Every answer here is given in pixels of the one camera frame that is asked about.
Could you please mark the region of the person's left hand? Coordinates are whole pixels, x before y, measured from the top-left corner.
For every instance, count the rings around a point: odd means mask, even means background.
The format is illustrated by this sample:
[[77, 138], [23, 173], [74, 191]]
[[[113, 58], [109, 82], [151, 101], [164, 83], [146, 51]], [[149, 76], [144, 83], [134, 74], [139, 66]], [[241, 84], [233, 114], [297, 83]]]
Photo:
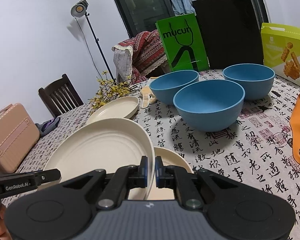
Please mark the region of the person's left hand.
[[6, 207], [1, 204], [0, 206], [0, 240], [12, 240], [6, 225], [4, 223], [4, 215], [5, 215]]

